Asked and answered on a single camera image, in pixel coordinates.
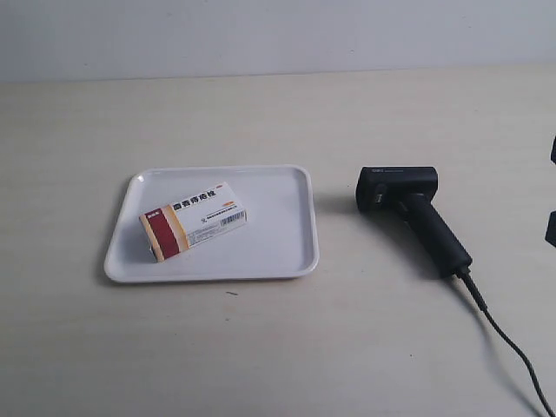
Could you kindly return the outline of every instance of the table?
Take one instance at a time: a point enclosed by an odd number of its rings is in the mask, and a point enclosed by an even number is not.
[[[434,203],[554,404],[555,93],[556,65],[0,85],[3,415],[534,415],[461,282],[357,213],[364,165],[438,169]],[[311,275],[104,276],[134,173],[274,163],[312,175]]]

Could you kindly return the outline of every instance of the black cable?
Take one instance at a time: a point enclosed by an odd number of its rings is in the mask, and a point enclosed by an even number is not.
[[[487,304],[483,300],[483,297],[480,295],[479,290],[477,289],[475,283],[471,279],[469,270],[467,269],[465,271],[461,271],[457,275],[466,284],[466,287],[471,293],[471,295],[473,296],[473,298],[475,299],[477,306],[479,306],[479,309],[483,312],[488,322],[493,326],[494,330],[496,330],[496,333],[498,333],[500,337],[504,339],[504,341],[510,346],[510,348],[512,348],[515,351],[515,353],[518,354],[518,356],[521,358],[523,363],[525,363],[525,366],[527,367],[527,371],[529,371],[529,374],[531,375],[531,381],[533,382],[533,386],[535,387],[535,391],[539,396],[540,402],[542,403],[543,407],[545,408],[548,415],[550,415],[550,417],[556,417],[554,415],[554,411],[550,408],[550,405],[548,404],[548,401],[546,400],[545,395],[542,392],[542,389],[540,389],[539,379],[537,378],[537,374],[535,373],[533,364],[531,363],[529,358],[527,358],[527,356],[523,353],[520,347],[516,345],[512,341],[512,339],[510,339],[508,335],[504,333],[504,331],[500,328],[500,326],[498,326],[496,321],[494,321],[493,317],[488,312]]]

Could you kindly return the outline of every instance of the tray rim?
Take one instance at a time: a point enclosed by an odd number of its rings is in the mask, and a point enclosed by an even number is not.
[[[120,231],[122,227],[122,217],[124,213],[124,208],[129,204],[129,195],[132,186],[136,181],[141,182],[140,179],[142,176],[147,175],[151,172],[160,172],[160,171],[202,171],[202,170],[238,170],[238,169],[249,169],[249,170],[257,170],[257,169],[295,169],[303,174],[305,178],[305,182],[307,184],[308,189],[308,210],[309,210],[309,218],[310,218],[310,227],[311,227],[311,240],[313,243],[313,260],[311,263],[303,269],[299,269],[297,271],[293,271],[288,274],[283,273],[269,273],[267,275],[262,276],[261,274],[245,274],[245,275],[238,275],[238,274],[206,274],[205,275],[164,275],[162,279],[150,279],[146,277],[146,279],[132,276],[130,279],[122,279],[122,276],[119,274],[115,274],[114,271],[110,270],[109,260],[112,256],[113,246],[115,245],[115,238],[116,232]],[[135,174],[131,177],[128,182],[128,187],[125,192],[125,196],[122,200],[122,205],[120,207],[120,211],[118,213],[118,217],[116,220],[116,225],[112,232],[112,236],[110,237],[110,243],[108,246],[108,250],[106,251],[106,256],[104,258],[103,269],[106,276],[111,279],[113,282],[118,284],[138,284],[138,283],[153,283],[153,282],[214,282],[214,281],[266,281],[266,280],[291,280],[294,278],[299,278],[304,275],[308,275],[316,269],[317,264],[320,260],[320,250],[319,250],[319,242],[318,242],[318,235],[316,230],[316,215],[314,211],[314,198],[313,198],[313,184],[311,182],[311,175],[309,172],[300,165],[295,164],[272,164],[272,165],[227,165],[227,166],[203,166],[203,167],[182,167],[182,168],[149,168],[145,169],[138,174]]]

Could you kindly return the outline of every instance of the red stripe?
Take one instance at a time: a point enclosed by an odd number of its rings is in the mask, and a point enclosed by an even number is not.
[[[174,232],[172,232],[172,229],[170,228],[170,225],[168,224],[168,221],[166,220],[166,217],[164,216],[162,210],[160,208],[157,208],[156,210],[145,213],[145,215],[147,216],[150,227],[155,233],[164,259],[179,254],[180,249],[177,246]]]

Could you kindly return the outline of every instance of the label on box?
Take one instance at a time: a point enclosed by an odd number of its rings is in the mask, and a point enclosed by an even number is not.
[[[156,259],[164,261],[247,222],[225,182],[139,216]]]

